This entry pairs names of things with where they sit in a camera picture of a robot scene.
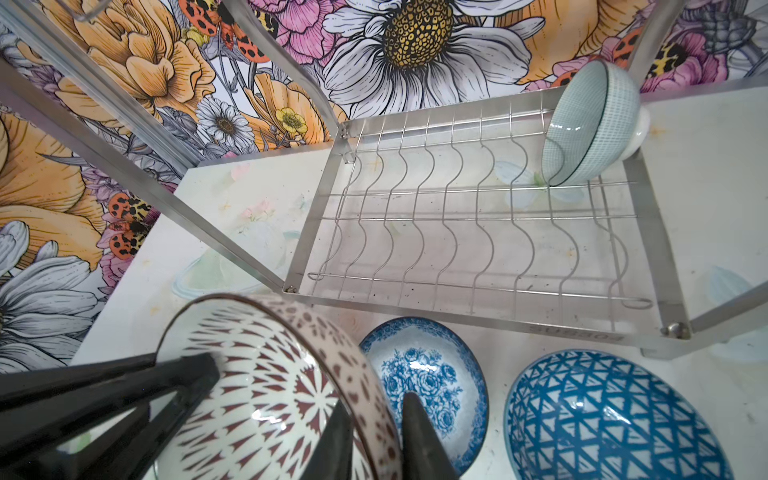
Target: bowl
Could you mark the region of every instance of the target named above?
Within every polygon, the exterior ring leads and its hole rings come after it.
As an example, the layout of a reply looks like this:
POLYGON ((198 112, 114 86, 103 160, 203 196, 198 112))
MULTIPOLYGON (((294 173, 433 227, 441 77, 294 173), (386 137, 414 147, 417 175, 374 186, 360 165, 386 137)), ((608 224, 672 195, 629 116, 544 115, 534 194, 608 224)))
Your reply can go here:
POLYGON ((300 478, 338 401, 355 430, 353 475, 402 477, 375 374, 312 310, 278 296, 201 297, 171 321, 156 361, 204 352, 220 379, 158 457, 159 478, 300 478))
POLYGON ((533 362, 504 416, 512 468, 543 478, 723 478, 715 435, 679 393, 646 369, 592 350, 533 362))
POLYGON ((402 400, 416 392, 457 474, 466 472, 488 430, 488 389, 480 365, 449 328, 423 318, 377 326, 360 349, 381 380, 402 436, 402 400))
POLYGON ((588 62, 565 88, 544 142, 548 185, 578 185, 632 155, 650 128, 639 87, 622 68, 588 62))

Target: blue rose pattern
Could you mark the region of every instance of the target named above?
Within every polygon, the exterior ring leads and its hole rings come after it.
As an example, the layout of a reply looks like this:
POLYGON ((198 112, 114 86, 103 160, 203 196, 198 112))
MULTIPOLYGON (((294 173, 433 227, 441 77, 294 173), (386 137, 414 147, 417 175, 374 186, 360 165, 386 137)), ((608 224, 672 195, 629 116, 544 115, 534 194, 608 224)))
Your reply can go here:
POLYGON ((410 348, 404 353, 395 350, 394 358, 382 364, 382 384, 395 410, 397 428, 402 428, 402 399, 406 392, 416 392, 422 400, 432 425, 445 438, 454 429, 456 413, 461 408, 455 369, 442 362, 435 350, 410 348))

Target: bowl rim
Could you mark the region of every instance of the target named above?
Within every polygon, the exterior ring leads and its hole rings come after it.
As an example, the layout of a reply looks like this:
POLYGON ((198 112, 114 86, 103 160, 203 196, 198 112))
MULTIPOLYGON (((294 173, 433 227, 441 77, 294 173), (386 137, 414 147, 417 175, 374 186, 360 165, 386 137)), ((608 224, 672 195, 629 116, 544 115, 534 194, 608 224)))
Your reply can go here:
POLYGON ((475 353, 472 352, 472 349, 469 348, 469 345, 467 345, 466 342, 460 336, 458 336, 458 334, 456 332, 454 332, 453 330, 451 330, 450 328, 448 328, 447 326, 443 325, 442 323, 440 323, 440 322, 438 322, 436 320, 428 319, 428 318, 423 317, 423 316, 399 316, 397 318, 389 319, 386 322, 381 323, 381 324, 375 326, 370 332, 368 332, 366 334, 366 336, 362 340, 360 340, 360 344, 358 346, 362 350, 363 354, 366 355, 366 357, 367 357, 368 356, 367 355, 367 351, 365 351, 362 348, 362 345, 363 345, 363 343, 365 343, 369 339, 370 336, 375 334, 377 331, 382 329, 384 326, 389 325, 390 323, 402 322, 403 320, 414 320, 414 319, 422 320, 422 321, 425 321, 427 323, 432 323, 432 324, 435 324, 435 325, 445 329, 450 335, 452 335, 456 340, 458 340, 458 343, 459 343, 460 346, 463 346, 467 350, 467 352, 469 353, 470 358, 478 366, 478 371, 480 372, 480 380, 482 380, 482 390, 480 390, 479 392, 481 394, 481 397, 483 395, 485 396, 485 404, 486 404, 485 415, 483 416, 482 441, 480 442, 480 445, 477 448, 477 450, 475 450, 474 455, 472 456, 472 460, 466 465, 466 467, 463 469, 463 471, 458 473, 458 476, 461 476, 461 475, 464 475, 469 470, 469 468, 472 467, 472 465, 475 464, 475 460, 477 460, 478 456, 480 455, 480 451, 482 450, 483 446, 485 445, 485 440, 488 438, 488 425, 490 423, 490 415, 491 415, 491 413, 490 413, 490 411, 491 411, 491 408, 490 408, 490 406, 491 406, 491 399, 488 396, 488 382, 485 380, 485 374, 482 371, 482 367, 480 366, 480 362, 478 362, 477 357, 475 357, 475 353))
POLYGON ((688 404, 688 406, 691 408, 691 410, 694 411, 694 414, 696 415, 696 419, 699 420, 700 422, 702 422, 704 424, 704 426, 707 427, 707 430, 710 431, 710 433, 712 434, 712 439, 715 441, 715 446, 720 450, 720 453, 723 454, 723 460, 725 460, 726 467, 731 472, 731 478, 733 477, 733 469, 731 468, 730 462, 728 461, 728 456, 726 455, 725 449, 720 444, 720 440, 717 439, 717 436, 715 435, 714 430, 712 430, 712 427, 710 427, 710 425, 707 423, 707 421, 704 419, 704 417, 701 416, 701 414, 696 409, 696 407, 694 407, 690 402, 688 402, 688 399, 686 399, 684 396, 682 396, 680 394, 680 392, 678 392, 677 389, 675 389, 672 385, 667 383, 666 380, 662 379, 660 376, 658 376, 655 373, 651 372, 649 369, 645 368, 644 366, 638 365, 635 362, 633 362, 632 360, 625 359, 623 356, 615 355, 615 354, 610 353, 610 352, 604 352, 603 350, 596 350, 596 349, 562 349, 562 350, 555 350, 554 352, 546 353, 546 354, 538 357, 533 362, 529 363, 518 374, 517 378, 515 378, 515 381, 512 383, 512 387, 509 389, 509 393, 507 393, 507 399, 504 402, 504 417, 502 418, 502 427, 504 428, 504 430, 503 430, 504 431, 504 446, 506 447, 506 450, 507 450, 507 459, 509 460, 509 463, 512 466, 512 471, 515 473, 515 475, 517 475, 517 478, 520 478, 521 480, 525 479, 525 477, 523 476, 523 474, 520 472, 520 470, 518 469, 517 465, 515 464, 515 460, 514 460, 514 458, 512 456, 512 448, 511 448, 511 445, 509 445, 509 434, 507 433, 507 421, 509 420, 509 405, 510 405, 510 399, 511 399, 511 396, 512 396, 512 392, 514 392, 515 389, 517 388, 518 382, 520 382, 520 378, 523 376, 523 373, 526 373, 528 371, 528 369, 530 369, 533 365, 536 365, 537 363, 539 363, 543 359, 546 359, 548 357, 557 355, 558 353, 566 353, 566 352, 600 353, 601 355, 613 356, 615 358, 624 360, 625 362, 630 363, 630 364, 632 364, 632 365, 634 365, 634 366, 636 366, 638 368, 641 368, 641 369, 645 370, 646 372, 650 373, 652 376, 654 376, 657 379, 661 380, 661 382, 664 385, 666 385, 669 390, 674 392, 674 394, 678 398, 682 399, 685 403, 688 404))
MULTIPOLYGON (((347 412, 353 411, 352 408, 350 407, 352 405, 352 402, 348 398, 346 391, 339 387, 339 383, 333 378, 333 375, 329 373, 329 372, 332 372, 331 368, 328 367, 328 365, 326 364, 326 361, 322 358, 319 351, 316 348, 314 348, 312 343, 304 339, 303 334, 301 334, 298 329, 296 329, 293 325, 291 325, 288 321, 283 319, 283 317, 281 317, 280 315, 272 311, 270 308, 262 305, 260 302, 257 302, 256 300, 252 300, 245 296, 235 295, 233 293, 210 293, 208 295, 203 295, 199 298, 196 298, 195 300, 192 300, 186 305, 184 305, 181 308, 181 310, 179 310, 176 313, 176 315, 174 315, 174 318, 171 319, 171 321, 165 327, 165 330, 163 331, 163 336, 160 338, 160 341, 157 343, 157 348, 155 349, 155 352, 153 354, 154 363, 157 363, 157 355, 160 353, 160 348, 163 346, 163 341, 165 340, 165 336, 168 334, 168 331, 170 330, 170 328, 176 323, 176 320, 184 312, 190 309, 193 305, 196 305, 198 303, 203 303, 207 300, 235 300, 237 302, 246 303, 255 307, 257 310, 260 310, 262 313, 265 313, 266 315, 271 317, 274 321, 278 322, 281 326, 287 329, 291 333, 291 335, 293 335, 296 338, 296 341, 301 346, 303 346, 308 352, 312 353, 313 358, 315 359, 317 364, 320 366, 320 368, 323 369, 323 372, 328 376, 328 380, 333 384, 333 387, 336 389, 336 392, 338 392, 339 401, 344 403, 344 406, 346 407, 347 412)), ((359 420, 357 419, 357 415, 349 415, 349 420, 352 422, 360 438, 360 442, 362 443, 362 451, 366 455, 366 460, 368 461, 368 465, 371 469, 371 476, 373 480, 383 480, 379 478, 379 473, 376 470, 376 461, 373 458, 373 453, 368 444, 368 439, 362 433, 363 429, 360 425, 359 420)))
MULTIPOLYGON (((591 140, 590 140, 590 142, 589 142, 589 147, 587 147, 587 151, 585 151, 585 152, 584 152, 584 155, 582 155, 582 156, 581 156, 581 159, 578 161, 578 164, 577 164, 577 165, 574 167, 574 169, 571 171, 571 173, 569 173, 569 174, 568 174, 568 176, 567 176, 567 177, 566 177, 566 178, 565 178, 565 179, 564 179, 562 182, 560 182, 560 183, 558 183, 558 184, 555 184, 555 185, 553 185, 553 184, 550 184, 550 183, 549 183, 549 180, 547 180, 547 178, 546 178, 546 177, 544 178, 544 182, 545 182, 547 185, 549 185, 550 187, 559 187, 560 185, 562 185, 562 184, 564 184, 565 182, 569 181, 569 180, 570 180, 570 179, 571 179, 571 178, 572 178, 572 177, 573 177, 573 176, 576 174, 576 172, 578 172, 579 168, 581 168, 581 165, 584 163, 584 159, 585 159, 585 158, 587 158, 587 157, 589 156, 589 152, 590 152, 590 150, 592 150, 592 145, 594 145, 594 139, 598 137, 598 135, 600 134, 600 128, 603 126, 603 118, 605 117, 605 111, 607 110, 608 101, 609 101, 609 100, 610 100, 610 98, 611 98, 611 96, 610 96, 610 95, 608 95, 608 92, 609 92, 609 91, 611 91, 611 75, 610 75, 610 73, 609 73, 609 71, 608 71, 608 70, 609 70, 609 68, 610 68, 610 67, 608 67, 608 65, 613 65, 613 64, 609 63, 608 61, 606 61, 606 60, 605 60, 605 59, 603 59, 603 58, 595 58, 594 60, 590 60, 590 61, 588 61, 586 64, 584 64, 584 66, 582 66, 581 68, 579 68, 579 71, 581 71, 581 70, 582 70, 584 67, 586 67, 586 66, 587 66, 588 64, 590 64, 590 63, 599 63, 599 64, 601 64, 601 65, 602 65, 602 67, 603 67, 603 73, 605 73, 605 93, 604 93, 604 96, 605 96, 605 102, 603 103, 603 109, 602 109, 602 110, 601 110, 601 112, 600 112, 600 120, 598 121, 598 127, 597 127, 597 128, 594 130, 594 135, 592 135, 592 139, 591 139, 591 140)), ((558 108, 557 108, 557 107, 555 107, 555 108, 554 108, 554 112, 552 113, 552 118, 550 119, 550 124, 551 124, 551 120, 554 118, 555 114, 557 114, 557 113, 558 113, 558 108)), ((545 144, 546 144, 546 142, 547 142, 547 141, 551 141, 551 140, 549 140, 549 139, 548 139, 548 136, 547 136, 547 135, 545 135, 545 136, 544 136, 544 142, 545 142, 545 144)), ((557 171, 557 172, 556 172, 556 173, 555 173, 555 174, 552 176, 552 178, 555 178, 555 177, 557 177, 557 175, 558 175, 559 173, 560 173, 560 171, 558 170, 558 171, 557 171)), ((543 159, 543 158, 541 159, 541 175, 542 175, 542 176, 544 176, 544 159, 543 159)))

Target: wire rack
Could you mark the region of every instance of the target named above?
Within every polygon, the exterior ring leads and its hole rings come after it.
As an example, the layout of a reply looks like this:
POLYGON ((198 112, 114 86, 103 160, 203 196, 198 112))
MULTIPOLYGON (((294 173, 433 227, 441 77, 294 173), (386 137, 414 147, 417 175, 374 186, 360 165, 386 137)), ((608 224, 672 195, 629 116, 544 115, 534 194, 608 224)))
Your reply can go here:
POLYGON ((658 334, 631 182, 619 163, 588 184, 548 187, 536 172, 551 109, 539 98, 521 113, 364 121, 332 153, 345 163, 299 293, 658 334))

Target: light green checkered bowl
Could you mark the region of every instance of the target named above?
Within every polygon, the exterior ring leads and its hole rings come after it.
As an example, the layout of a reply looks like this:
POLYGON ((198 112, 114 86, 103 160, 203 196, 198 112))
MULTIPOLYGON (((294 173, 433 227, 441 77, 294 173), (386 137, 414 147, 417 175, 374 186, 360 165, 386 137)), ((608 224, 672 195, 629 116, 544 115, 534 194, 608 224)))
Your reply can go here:
POLYGON ((574 76, 554 110, 542 158, 552 187, 583 184, 645 139, 650 117, 626 71, 590 61, 574 76))

